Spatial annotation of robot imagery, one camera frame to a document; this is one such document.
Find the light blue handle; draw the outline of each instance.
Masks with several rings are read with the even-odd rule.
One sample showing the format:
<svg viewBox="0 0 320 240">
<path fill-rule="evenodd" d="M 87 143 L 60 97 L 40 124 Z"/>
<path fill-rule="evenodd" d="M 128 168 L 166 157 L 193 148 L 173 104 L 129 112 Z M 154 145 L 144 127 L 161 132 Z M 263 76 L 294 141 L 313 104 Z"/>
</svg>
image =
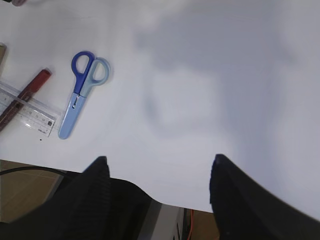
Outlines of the light blue handle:
<svg viewBox="0 0 320 240">
<path fill-rule="evenodd" d="M 95 74 L 95 71 L 97 69 L 98 64 L 101 64 L 103 66 L 103 68 L 104 68 L 104 71 L 105 71 L 105 76 L 101 80 L 94 79 L 94 74 Z M 85 79 L 85 82 L 84 82 L 84 84 L 82 86 L 80 95 L 86 98 L 89 95 L 91 89 L 94 86 L 99 86 L 99 85 L 104 84 L 108 80 L 109 75 L 110 75 L 110 65 L 109 65 L 109 63 L 104 58 L 97 57 L 93 61 L 92 65 L 91 65 L 90 71 L 89 71 L 89 73 L 88 73 L 88 75 L 87 75 L 87 77 Z"/>
</svg>

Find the scissor blade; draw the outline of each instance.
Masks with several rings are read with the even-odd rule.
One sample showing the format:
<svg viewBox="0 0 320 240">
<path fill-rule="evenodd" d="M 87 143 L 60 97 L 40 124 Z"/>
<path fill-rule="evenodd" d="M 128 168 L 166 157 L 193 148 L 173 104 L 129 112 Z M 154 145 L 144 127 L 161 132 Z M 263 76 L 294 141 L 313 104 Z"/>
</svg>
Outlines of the scissor blade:
<svg viewBox="0 0 320 240">
<path fill-rule="evenodd" d="M 60 131 L 58 133 L 59 138 L 67 139 L 70 136 L 77 122 L 78 116 L 85 104 L 85 101 L 85 97 L 80 96 L 76 93 L 72 93 L 68 108 L 60 127 Z"/>
</svg>

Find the scissor handle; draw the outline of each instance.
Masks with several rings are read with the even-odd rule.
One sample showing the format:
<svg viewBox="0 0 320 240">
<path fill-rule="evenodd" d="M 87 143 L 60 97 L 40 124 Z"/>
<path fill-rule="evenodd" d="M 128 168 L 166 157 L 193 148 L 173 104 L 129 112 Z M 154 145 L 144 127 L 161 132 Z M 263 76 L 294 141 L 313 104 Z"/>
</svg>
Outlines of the scissor handle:
<svg viewBox="0 0 320 240">
<path fill-rule="evenodd" d="M 87 56 L 89 58 L 89 61 L 88 61 L 88 64 L 85 68 L 84 73 L 79 72 L 77 69 L 77 61 L 82 56 Z M 81 88 L 85 83 L 85 80 L 88 76 L 89 70 L 90 70 L 95 58 L 96 58 L 95 55 L 90 51 L 81 51 L 73 57 L 72 62 L 71 62 L 71 69 L 75 75 L 75 86 L 74 86 L 74 91 L 73 91 L 74 93 L 80 94 Z"/>
<path fill-rule="evenodd" d="M 97 69 L 98 64 L 101 64 L 102 67 L 104 68 L 104 71 L 105 71 L 105 76 L 101 80 L 94 79 L 94 74 L 95 74 L 95 71 Z M 87 97 L 89 95 L 91 89 L 94 86 L 99 86 L 99 85 L 104 84 L 108 80 L 109 75 L 110 75 L 110 65 L 109 65 L 109 63 L 104 58 L 97 57 L 92 63 L 90 71 L 89 71 L 89 73 L 88 73 L 88 75 L 86 77 L 86 80 L 85 80 L 85 82 L 84 82 L 84 84 L 82 86 L 80 95 L 83 96 L 83 97 Z"/>
</svg>

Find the black object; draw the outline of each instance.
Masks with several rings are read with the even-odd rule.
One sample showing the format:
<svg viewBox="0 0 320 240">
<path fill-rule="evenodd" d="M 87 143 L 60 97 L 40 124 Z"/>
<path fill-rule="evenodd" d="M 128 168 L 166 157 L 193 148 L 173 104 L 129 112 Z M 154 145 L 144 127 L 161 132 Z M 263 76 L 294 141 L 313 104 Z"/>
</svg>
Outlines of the black object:
<svg viewBox="0 0 320 240">
<path fill-rule="evenodd" d="M 0 240 L 137 239 L 152 199 L 136 185 L 110 178 L 106 157 L 83 173 L 63 175 L 50 200 L 0 224 Z"/>
<path fill-rule="evenodd" d="M 226 156 L 215 157 L 210 202 L 220 240 L 318 240 L 320 223 L 276 198 Z"/>
<path fill-rule="evenodd" d="M 1 226 L 1 240 L 100 240 L 110 211 L 110 176 L 99 157 L 53 198 Z"/>
</svg>

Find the pen cap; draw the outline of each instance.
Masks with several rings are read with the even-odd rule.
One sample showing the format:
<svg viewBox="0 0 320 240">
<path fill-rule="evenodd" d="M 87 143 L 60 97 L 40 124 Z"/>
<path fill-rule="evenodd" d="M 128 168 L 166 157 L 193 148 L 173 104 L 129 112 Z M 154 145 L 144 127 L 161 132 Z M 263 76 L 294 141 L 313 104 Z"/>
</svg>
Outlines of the pen cap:
<svg viewBox="0 0 320 240">
<path fill-rule="evenodd" d="M 36 93 L 45 82 L 50 78 L 51 72 L 47 69 L 41 70 L 39 74 L 29 83 L 26 89 L 31 93 Z"/>
</svg>

